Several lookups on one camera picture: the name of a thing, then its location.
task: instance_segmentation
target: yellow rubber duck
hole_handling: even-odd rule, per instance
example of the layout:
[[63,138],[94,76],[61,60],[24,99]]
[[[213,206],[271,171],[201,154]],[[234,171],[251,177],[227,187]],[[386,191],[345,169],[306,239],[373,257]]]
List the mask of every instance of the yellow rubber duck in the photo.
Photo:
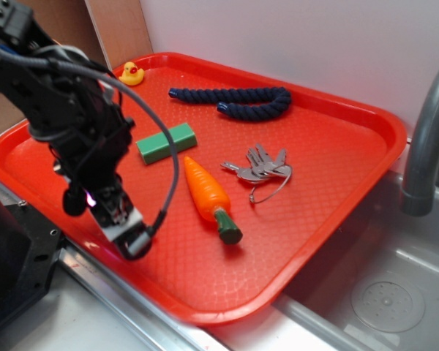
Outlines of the yellow rubber duck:
[[133,62],[127,62],[124,65],[124,71],[122,72],[122,76],[119,77],[119,80],[128,86],[136,86],[141,83],[144,76],[145,71],[138,68]]

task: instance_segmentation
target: sink basin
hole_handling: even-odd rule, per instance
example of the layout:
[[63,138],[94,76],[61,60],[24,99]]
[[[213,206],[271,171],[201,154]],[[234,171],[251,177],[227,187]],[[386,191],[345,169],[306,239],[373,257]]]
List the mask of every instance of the sink basin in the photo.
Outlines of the sink basin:
[[401,178],[389,172],[285,294],[364,349],[439,350],[439,189],[431,214],[407,216]]

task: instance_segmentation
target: toy carrot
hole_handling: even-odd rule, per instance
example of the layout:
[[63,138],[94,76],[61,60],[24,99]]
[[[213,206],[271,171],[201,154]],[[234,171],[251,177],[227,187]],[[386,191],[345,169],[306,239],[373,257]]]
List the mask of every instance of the toy carrot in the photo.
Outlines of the toy carrot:
[[217,180],[188,156],[184,157],[185,176],[190,194],[200,215],[218,223],[218,232],[225,244],[237,244],[242,232],[229,217],[230,199]]

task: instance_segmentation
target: silver key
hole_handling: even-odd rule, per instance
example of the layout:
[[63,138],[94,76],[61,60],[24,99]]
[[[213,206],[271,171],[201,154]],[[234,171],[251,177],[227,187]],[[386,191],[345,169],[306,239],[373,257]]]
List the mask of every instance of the silver key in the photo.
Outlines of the silver key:
[[279,151],[277,159],[273,160],[261,144],[256,144],[256,147],[258,152],[253,148],[250,148],[247,155],[247,158],[252,165],[252,171],[254,174],[260,177],[288,176],[290,168],[284,167],[286,160],[286,150],[284,148]]
[[227,168],[228,170],[232,170],[232,171],[236,172],[237,176],[240,179],[244,179],[245,181],[248,181],[249,183],[252,183],[252,184],[263,183],[264,181],[266,181],[269,178],[269,177],[266,177],[266,178],[258,177],[253,173],[251,168],[239,167],[231,162],[223,162],[221,165],[224,168]]

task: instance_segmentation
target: red plastic tray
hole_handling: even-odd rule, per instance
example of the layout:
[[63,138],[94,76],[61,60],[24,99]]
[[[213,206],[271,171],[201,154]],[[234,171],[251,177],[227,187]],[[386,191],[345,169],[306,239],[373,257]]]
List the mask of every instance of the red plastic tray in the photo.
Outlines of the red plastic tray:
[[[198,146],[180,157],[199,162],[230,195],[231,215],[244,233],[240,244],[225,246],[216,225],[200,217],[182,168],[149,255],[135,262],[121,259],[88,213],[78,218],[63,213],[66,183],[52,171],[48,147],[29,137],[26,122],[0,137],[0,181],[136,290],[196,325],[237,320],[271,303],[405,147],[403,125],[376,107],[175,53],[135,62],[146,71],[142,84],[134,87],[137,93],[168,127],[188,122],[194,130]],[[188,105],[168,96],[171,87],[266,86],[286,87],[293,104],[279,118],[256,124],[224,117],[214,105]],[[159,132],[130,99],[124,99],[123,110],[137,124],[134,141]],[[278,195],[251,205],[251,186],[220,164],[227,160],[247,166],[245,155],[256,143],[272,156],[286,148],[294,174]],[[133,202],[152,223],[171,182],[172,161],[147,166],[132,145],[119,172]],[[276,186],[258,189],[257,199]]]

